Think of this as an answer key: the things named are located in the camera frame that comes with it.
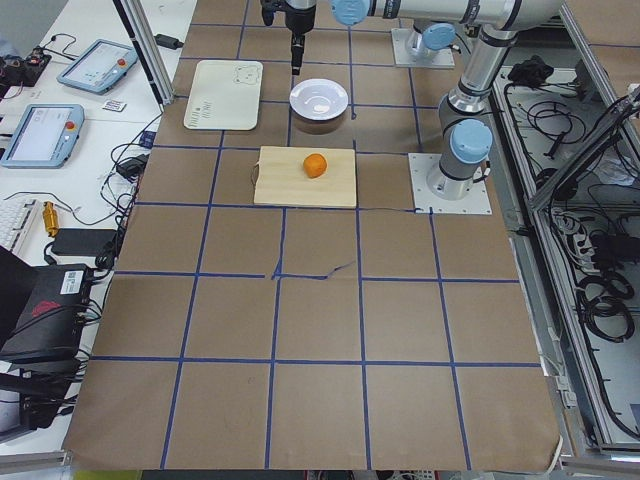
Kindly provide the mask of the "orange fruit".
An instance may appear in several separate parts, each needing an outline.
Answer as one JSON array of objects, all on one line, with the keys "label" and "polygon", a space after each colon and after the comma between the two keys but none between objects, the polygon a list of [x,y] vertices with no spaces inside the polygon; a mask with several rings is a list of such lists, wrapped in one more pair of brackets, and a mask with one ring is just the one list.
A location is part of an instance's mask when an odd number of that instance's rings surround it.
[{"label": "orange fruit", "polygon": [[315,179],[326,173],[328,162],[324,155],[312,153],[303,160],[303,169],[308,178]]}]

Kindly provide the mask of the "cream rectangular tray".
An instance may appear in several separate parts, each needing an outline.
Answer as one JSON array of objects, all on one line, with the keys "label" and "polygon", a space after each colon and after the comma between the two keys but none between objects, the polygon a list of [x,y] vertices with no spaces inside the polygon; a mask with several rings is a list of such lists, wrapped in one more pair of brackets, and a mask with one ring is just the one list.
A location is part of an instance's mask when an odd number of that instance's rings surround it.
[{"label": "cream rectangular tray", "polygon": [[263,64],[203,60],[195,70],[183,124],[191,130],[249,131],[256,127]]}]

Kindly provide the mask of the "white ribbed plate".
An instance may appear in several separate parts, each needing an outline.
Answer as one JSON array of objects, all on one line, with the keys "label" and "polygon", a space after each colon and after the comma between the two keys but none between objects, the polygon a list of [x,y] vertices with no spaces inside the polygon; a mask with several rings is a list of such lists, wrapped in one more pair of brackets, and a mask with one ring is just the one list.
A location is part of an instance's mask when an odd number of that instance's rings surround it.
[{"label": "white ribbed plate", "polygon": [[346,90],[329,79],[313,78],[301,81],[290,92],[293,111],[312,121],[328,121],[342,115],[349,105]]}]

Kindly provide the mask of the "black power adapter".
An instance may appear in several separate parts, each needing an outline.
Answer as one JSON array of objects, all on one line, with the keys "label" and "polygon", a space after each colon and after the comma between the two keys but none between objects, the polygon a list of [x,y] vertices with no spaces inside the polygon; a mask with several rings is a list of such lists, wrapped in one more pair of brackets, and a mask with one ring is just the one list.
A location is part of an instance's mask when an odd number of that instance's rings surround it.
[{"label": "black power adapter", "polygon": [[155,34],[154,39],[158,46],[171,50],[177,50],[184,46],[180,39],[165,34]]}]

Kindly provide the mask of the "wooden cutting board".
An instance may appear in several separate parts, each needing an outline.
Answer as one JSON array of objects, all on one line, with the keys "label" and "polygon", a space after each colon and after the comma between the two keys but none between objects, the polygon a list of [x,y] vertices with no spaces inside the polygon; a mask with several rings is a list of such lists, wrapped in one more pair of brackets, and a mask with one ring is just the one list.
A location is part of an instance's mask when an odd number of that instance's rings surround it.
[{"label": "wooden cutting board", "polygon": [[[321,154],[327,169],[310,178],[304,159]],[[355,208],[356,154],[353,149],[262,146],[254,203],[256,205]]]}]

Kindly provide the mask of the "small printed card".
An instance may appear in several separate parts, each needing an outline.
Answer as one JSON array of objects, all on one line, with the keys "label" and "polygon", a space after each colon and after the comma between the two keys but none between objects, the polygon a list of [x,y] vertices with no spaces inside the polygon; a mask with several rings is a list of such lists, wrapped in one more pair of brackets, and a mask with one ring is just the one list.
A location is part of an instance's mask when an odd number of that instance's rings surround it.
[{"label": "small printed card", "polygon": [[122,101],[107,100],[103,105],[103,109],[112,112],[122,112],[126,106],[127,104]]}]

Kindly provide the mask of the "upper teach pendant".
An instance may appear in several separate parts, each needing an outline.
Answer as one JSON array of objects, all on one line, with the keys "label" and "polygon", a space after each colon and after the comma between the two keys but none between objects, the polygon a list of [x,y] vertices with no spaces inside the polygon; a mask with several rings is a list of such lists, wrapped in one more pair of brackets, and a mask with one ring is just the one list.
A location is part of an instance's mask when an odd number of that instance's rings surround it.
[{"label": "upper teach pendant", "polygon": [[57,81],[79,90],[104,94],[137,61],[138,55],[133,47],[98,39],[57,76]]}]

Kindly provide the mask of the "teach pendant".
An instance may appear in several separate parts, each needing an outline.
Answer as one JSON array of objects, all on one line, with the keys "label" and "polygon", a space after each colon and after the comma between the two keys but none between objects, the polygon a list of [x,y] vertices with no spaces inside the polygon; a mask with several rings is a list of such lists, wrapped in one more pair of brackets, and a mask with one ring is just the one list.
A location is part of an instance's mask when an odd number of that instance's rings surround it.
[{"label": "teach pendant", "polygon": [[84,108],[79,104],[29,104],[1,157],[1,165],[60,168],[71,156],[84,120]]},{"label": "teach pendant", "polygon": [[133,47],[98,39],[57,76],[57,81],[79,90],[104,94],[137,61],[138,55]]}]

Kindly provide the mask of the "lower teach pendant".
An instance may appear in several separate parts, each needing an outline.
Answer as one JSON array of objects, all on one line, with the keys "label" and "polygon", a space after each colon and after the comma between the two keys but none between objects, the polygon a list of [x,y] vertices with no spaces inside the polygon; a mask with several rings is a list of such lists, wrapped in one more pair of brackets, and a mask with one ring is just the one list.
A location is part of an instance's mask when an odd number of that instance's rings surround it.
[{"label": "lower teach pendant", "polygon": [[29,104],[1,157],[1,165],[60,168],[71,156],[84,120],[84,108],[79,104]]}]

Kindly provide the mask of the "black power brick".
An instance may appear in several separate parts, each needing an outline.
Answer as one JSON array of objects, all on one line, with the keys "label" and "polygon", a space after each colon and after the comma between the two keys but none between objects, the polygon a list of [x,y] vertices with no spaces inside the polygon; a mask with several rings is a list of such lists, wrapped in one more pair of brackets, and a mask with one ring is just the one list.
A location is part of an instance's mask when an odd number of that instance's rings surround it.
[{"label": "black power brick", "polygon": [[58,256],[98,256],[114,245],[115,238],[115,229],[61,228],[51,252]]}]

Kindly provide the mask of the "white keyboard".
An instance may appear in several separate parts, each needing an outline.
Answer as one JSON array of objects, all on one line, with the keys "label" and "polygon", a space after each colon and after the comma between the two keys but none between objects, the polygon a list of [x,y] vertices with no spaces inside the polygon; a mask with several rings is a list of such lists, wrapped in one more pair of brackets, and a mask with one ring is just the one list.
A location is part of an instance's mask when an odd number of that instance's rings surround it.
[{"label": "white keyboard", "polygon": [[34,198],[3,200],[1,202],[1,246],[19,256],[41,210],[42,203]]}]

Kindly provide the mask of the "black router box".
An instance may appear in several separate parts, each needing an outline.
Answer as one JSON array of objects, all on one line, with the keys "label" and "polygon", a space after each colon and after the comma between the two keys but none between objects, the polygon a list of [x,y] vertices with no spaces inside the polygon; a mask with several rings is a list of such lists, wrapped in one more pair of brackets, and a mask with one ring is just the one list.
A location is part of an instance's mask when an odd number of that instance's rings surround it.
[{"label": "black router box", "polygon": [[1,266],[1,359],[14,364],[66,360],[78,351],[93,271],[84,264]]}]

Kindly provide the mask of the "aluminium frame post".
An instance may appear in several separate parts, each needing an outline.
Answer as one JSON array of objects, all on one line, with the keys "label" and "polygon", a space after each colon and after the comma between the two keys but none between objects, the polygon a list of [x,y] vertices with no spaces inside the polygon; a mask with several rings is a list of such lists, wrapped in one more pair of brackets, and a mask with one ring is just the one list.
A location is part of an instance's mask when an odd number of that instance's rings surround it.
[{"label": "aluminium frame post", "polygon": [[112,3],[138,55],[156,102],[161,106],[171,104],[174,100],[174,89],[142,2],[139,0],[113,0]]}]

